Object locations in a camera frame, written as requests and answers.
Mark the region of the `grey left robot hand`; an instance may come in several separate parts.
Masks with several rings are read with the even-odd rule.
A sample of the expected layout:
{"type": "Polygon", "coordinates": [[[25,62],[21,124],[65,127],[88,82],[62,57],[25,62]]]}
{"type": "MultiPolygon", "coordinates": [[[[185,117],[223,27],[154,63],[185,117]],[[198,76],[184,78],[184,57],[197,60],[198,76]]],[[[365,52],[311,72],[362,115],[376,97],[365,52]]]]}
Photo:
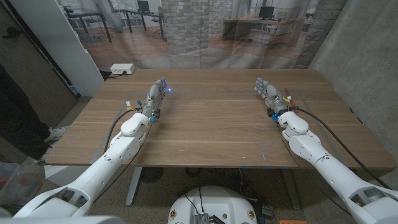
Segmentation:
{"type": "Polygon", "coordinates": [[[146,115],[151,123],[160,118],[162,102],[170,92],[171,89],[168,87],[165,78],[157,80],[149,89],[141,113],[146,115]]]}

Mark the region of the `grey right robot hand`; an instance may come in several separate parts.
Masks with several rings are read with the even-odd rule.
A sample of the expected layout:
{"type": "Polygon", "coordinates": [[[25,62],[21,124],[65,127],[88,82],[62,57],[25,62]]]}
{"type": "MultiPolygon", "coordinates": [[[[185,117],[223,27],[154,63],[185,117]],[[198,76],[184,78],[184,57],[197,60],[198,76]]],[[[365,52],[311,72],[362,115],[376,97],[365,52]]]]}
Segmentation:
{"type": "Polygon", "coordinates": [[[283,113],[288,112],[288,106],[285,104],[282,94],[268,81],[258,78],[254,90],[264,100],[268,117],[272,118],[276,123],[283,113]]]}

